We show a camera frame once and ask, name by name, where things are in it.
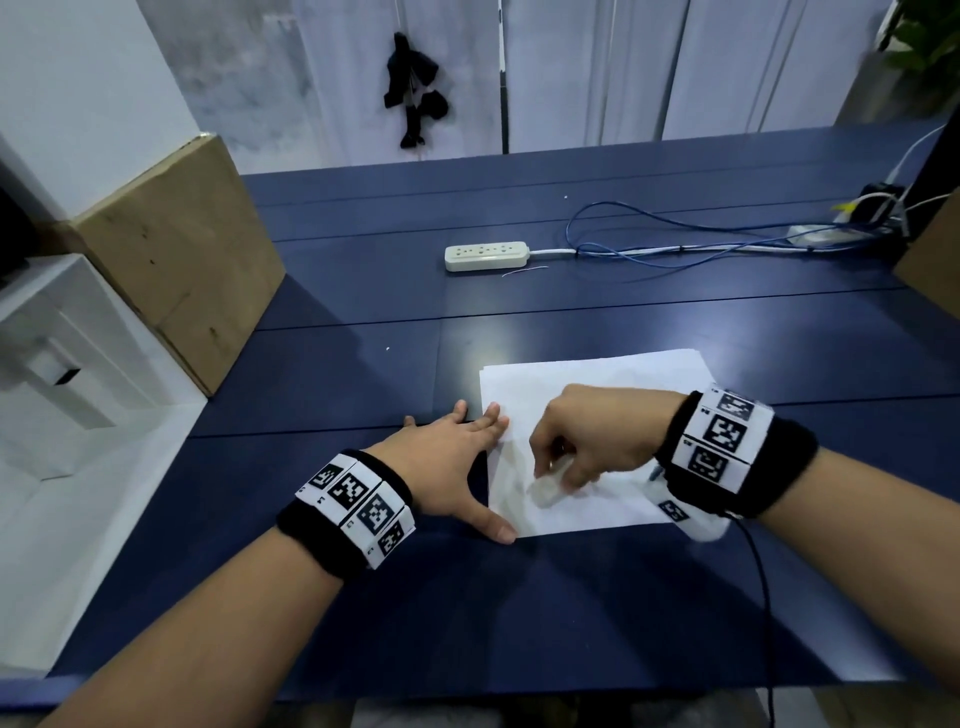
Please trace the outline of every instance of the fingernail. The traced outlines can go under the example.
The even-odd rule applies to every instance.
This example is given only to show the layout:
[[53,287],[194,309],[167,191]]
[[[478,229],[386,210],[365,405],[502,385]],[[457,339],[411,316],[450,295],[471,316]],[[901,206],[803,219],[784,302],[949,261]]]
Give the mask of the fingernail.
[[500,544],[509,546],[516,541],[516,531],[514,531],[512,526],[502,525],[500,526],[500,530],[496,532],[496,540]]

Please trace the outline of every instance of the paper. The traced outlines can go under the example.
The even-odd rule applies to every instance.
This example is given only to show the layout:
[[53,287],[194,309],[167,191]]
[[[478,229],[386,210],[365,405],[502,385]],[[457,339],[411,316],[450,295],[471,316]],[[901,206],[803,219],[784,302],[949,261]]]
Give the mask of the paper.
[[567,384],[688,394],[705,391],[712,382],[703,357],[693,349],[484,367],[480,372],[484,408],[499,402],[511,419],[487,460],[491,509],[512,523],[520,537],[671,522],[640,488],[656,465],[653,461],[632,473],[605,473],[596,483],[567,494],[559,487],[563,463],[554,473],[534,481],[534,456],[527,441],[547,403]]

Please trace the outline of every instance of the wristband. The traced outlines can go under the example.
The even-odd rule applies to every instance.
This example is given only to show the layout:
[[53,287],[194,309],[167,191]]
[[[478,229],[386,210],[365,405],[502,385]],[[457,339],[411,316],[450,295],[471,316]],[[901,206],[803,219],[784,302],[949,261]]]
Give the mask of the wristband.
[[368,452],[346,449],[300,486],[276,517],[324,570],[348,580],[376,569],[416,530],[403,478]]
[[800,477],[817,448],[806,427],[713,384],[680,405],[656,457],[678,499],[754,518]]

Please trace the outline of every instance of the table plank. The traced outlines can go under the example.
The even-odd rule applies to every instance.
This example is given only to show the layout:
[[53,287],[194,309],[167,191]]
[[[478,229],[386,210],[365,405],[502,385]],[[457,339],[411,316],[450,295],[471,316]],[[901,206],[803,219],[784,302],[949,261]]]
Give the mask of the table plank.
[[960,322],[901,289],[446,319],[434,409],[476,411],[488,364],[668,349],[771,404],[960,393]]
[[[722,227],[817,221],[829,218],[829,207],[830,203],[727,207],[687,213],[684,220]],[[572,232],[577,242],[594,240],[615,248],[695,245],[747,237],[744,233],[668,228],[639,216],[591,218],[578,223]],[[764,234],[783,232],[785,229],[776,229]],[[447,246],[496,240],[524,240],[533,250],[566,246],[562,222],[279,243],[289,277],[258,328],[902,287],[890,273],[888,262],[850,254],[736,255],[675,273],[596,258],[532,261],[530,265],[547,268],[506,278],[503,271],[450,274],[444,269]],[[681,265],[696,259],[698,256],[685,254],[658,258],[657,262]],[[377,295],[357,296],[358,280]]]
[[[952,468],[960,398],[779,412],[813,427],[828,447],[960,500],[960,485],[943,478]],[[73,676],[102,665],[267,528],[332,453],[390,431],[188,440],[63,650],[52,673],[59,682],[24,699],[35,707],[62,699],[57,691],[72,689]],[[471,486],[485,492],[482,460]],[[754,531],[782,627],[784,684],[912,673],[909,661],[822,577],[762,528]],[[446,519],[421,519],[419,532],[376,575],[338,598],[284,697],[697,690],[764,682],[756,569],[735,531],[696,545],[672,526],[638,526],[513,547]],[[8,707],[18,695],[0,691]]]
[[440,322],[255,331],[192,435],[394,425],[428,417]]
[[[659,212],[850,199],[882,179],[882,160],[806,163],[589,182],[269,206],[260,217],[274,242],[379,232],[566,220],[581,206],[622,200]],[[615,208],[587,216],[622,214]]]
[[889,169],[913,141],[936,126],[936,121],[925,119],[792,132],[705,136],[551,152],[274,172],[247,175],[244,183],[253,201],[264,207],[811,161],[882,159]]

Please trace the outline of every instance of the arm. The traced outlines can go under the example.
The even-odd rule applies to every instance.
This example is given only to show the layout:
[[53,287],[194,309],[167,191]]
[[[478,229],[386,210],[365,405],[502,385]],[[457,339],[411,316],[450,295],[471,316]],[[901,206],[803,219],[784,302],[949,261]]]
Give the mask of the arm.
[[[455,516],[500,543],[516,537],[470,494],[477,454],[507,428],[492,404],[462,424],[467,404],[426,427],[413,418],[368,448],[424,513]],[[343,582],[272,528],[211,574],[43,721],[44,728],[255,726]]]
[[[683,400],[570,385],[530,438],[536,474],[548,472],[561,449],[575,452],[568,488],[640,467]],[[960,692],[960,504],[820,449],[759,519]]]

